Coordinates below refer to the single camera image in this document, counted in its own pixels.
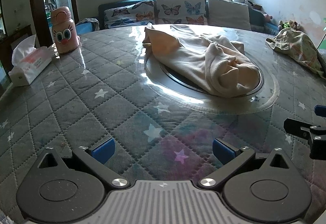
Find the pink cartoon face bottle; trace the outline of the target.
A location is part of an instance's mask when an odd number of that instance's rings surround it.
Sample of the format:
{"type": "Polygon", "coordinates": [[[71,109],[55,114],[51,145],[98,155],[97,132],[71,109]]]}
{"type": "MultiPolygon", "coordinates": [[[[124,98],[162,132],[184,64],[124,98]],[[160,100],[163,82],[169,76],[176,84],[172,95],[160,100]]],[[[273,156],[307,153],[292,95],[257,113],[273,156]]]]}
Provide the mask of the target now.
{"type": "Polygon", "coordinates": [[[52,33],[59,54],[75,50],[80,45],[75,22],[68,7],[59,7],[51,12],[52,33]]]}

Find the butterfly pillow right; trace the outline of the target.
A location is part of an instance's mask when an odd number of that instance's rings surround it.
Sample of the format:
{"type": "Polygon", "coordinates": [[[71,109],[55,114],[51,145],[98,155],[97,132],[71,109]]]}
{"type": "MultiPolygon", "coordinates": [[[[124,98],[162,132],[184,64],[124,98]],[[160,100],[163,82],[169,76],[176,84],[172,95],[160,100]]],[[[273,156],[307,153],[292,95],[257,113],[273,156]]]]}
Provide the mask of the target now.
{"type": "Polygon", "coordinates": [[[207,25],[207,0],[156,0],[158,24],[207,25]]]}

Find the green floral crumpled garment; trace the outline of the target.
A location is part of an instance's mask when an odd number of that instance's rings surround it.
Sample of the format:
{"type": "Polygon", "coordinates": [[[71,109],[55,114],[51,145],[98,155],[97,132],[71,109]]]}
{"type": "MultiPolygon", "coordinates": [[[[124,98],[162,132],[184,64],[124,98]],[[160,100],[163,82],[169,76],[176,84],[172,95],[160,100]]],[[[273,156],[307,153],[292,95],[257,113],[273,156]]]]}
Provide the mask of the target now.
{"type": "Polygon", "coordinates": [[[325,60],[304,32],[285,28],[274,38],[267,38],[266,44],[325,79],[325,60]]]}

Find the plain grey cushion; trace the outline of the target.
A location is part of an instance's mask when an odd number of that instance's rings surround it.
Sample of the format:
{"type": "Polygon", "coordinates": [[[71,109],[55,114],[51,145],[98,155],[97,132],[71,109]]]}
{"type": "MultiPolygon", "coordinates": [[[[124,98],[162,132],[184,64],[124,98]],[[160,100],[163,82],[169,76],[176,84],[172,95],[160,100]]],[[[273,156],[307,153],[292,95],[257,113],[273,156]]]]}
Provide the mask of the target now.
{"type": "Polygon", "coordinates": [[[249,7],[231,0],[207,0],[208,24],[251,31],[249,7]]]}

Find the butterfly pillow left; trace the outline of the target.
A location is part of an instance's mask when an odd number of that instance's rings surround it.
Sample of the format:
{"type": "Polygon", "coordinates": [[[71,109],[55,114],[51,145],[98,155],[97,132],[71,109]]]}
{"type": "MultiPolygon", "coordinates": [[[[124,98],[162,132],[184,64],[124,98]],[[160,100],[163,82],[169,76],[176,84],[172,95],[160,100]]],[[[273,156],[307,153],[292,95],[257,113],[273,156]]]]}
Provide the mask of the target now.
{"type": "Polygon", "coordinates": [[[155,4],[153,0],[144,0],[124,7],[107,9],[103,15],[105,29],[155,24],[155,4]]]}

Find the cream beige sweatshirt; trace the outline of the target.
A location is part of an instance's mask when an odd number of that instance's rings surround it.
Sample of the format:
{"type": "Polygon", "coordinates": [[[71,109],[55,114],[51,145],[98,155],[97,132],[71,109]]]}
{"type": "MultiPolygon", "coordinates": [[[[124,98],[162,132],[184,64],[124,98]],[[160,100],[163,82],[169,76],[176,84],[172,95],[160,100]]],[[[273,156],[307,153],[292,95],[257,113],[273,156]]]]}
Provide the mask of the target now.
{"type": "Polygon", "coordinates": [[[187,25],[161,31],[149,23],[143,43],[160,63],[209,94],[237,97],[260,83],[259,68],[245,55],[244,44],[223,35],[198,35],[187,25]]]}

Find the white pink tissue pack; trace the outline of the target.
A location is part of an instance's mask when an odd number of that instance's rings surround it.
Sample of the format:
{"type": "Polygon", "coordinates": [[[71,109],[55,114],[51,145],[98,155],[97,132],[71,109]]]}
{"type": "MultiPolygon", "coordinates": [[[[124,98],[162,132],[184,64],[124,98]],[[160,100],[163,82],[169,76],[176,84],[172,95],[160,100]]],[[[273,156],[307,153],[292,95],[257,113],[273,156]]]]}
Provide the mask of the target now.
{"type": "Polygon", "coordinates": [[[52,61],[46,46],[35,47],[36,35],[24,39],[13,50],[9,77],[15,87],[30,85],[52,61]]]}

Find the butterfly pillow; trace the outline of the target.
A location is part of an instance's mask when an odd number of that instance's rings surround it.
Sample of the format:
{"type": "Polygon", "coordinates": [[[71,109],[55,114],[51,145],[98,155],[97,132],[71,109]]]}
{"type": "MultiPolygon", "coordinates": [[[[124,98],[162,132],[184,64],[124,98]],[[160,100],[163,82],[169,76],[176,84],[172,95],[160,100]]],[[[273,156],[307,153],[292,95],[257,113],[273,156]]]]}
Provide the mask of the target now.
{"type": "Polygon", "coordinates": [[[207,0],[156,0],[158,24],[207,25],[207,0]]]}
{"type": "Polygon", "coordinates": [[[155,24],[155,4],[153,0],[144,0],[124,7],[107,9],[103,15],[105,29],[155,24]]]}

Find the blue chair with cloth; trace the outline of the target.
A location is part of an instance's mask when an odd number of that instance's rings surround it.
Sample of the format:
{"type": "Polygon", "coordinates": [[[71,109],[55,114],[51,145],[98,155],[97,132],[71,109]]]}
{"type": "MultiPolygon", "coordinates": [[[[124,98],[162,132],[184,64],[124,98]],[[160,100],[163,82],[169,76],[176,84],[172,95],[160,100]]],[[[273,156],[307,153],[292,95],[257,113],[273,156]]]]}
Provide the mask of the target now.
{"type": "Polygon", "coordinates": [[[78,35],[99,30],[99,21],[96,18],[84,18],[76,24],[78,35]]]}

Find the round black induction cooktop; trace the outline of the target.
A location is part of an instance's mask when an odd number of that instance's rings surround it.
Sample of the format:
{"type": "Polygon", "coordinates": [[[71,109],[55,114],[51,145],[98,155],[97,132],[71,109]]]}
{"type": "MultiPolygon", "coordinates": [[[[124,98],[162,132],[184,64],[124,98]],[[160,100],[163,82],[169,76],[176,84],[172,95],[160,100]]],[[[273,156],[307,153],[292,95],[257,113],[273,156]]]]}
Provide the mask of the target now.
{"type": "MultiPolygon", "coordinates": [[[[209,94],[208,91],[202,89],[200,86],[195,84],[193,81],[191,81],[188,78],[184,77],[183,75],[177,73],[176,71],[172,70],[171,68],[165,66],[161,62],[159,64],[160,64],[160,68],[164,72],[164,74],[167,77],[169,77],[172,81],[174,81],[175,83],[177,83],[177,84],[179,84],[179,85],[181,85],[181,86],[183,86],[185,88],[196,91],[196,92],[200,92],[200,93],[203,93],[203,94],[209,94]]],[[[252,91],[250,91],[250,92],[248,92],[246,94],[236,96],[236,98],[256,94],[262,88],[263,85],[264,85],[264,76],[262,75],[261,70],[259,70],[259,82],[256,85],[256,87],[252,91]]]]}

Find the grey quilted star tablecloth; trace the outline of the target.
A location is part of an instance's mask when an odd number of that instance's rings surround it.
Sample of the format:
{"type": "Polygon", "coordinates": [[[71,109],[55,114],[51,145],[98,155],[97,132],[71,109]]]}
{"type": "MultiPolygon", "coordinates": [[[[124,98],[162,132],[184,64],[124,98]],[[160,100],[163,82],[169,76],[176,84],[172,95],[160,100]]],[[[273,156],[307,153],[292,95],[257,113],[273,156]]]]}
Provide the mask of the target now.
{"type": "Polygon", "coordinates": [[[223,35],[244,44],[263,83],[241,98],[223,99],[177,83],[152,66],[142,26],[91,32],[82,46],[59,55],[31,85],[1,97],[1,223],[22,223],[15,193],[47,147],[69,157],[79,146],[113,138],[107,167],[129,181],[199,181],[221,166],[212,152],[220,138],[258,153],[279,147],[312,192],[306,221],[325,212],[325,162],[310,159],[305,140],[283,129],[292,118],[314,125],[325,119],[325,81],[266,44],[266,35],[193,26],[197,35],[223,35]]]}

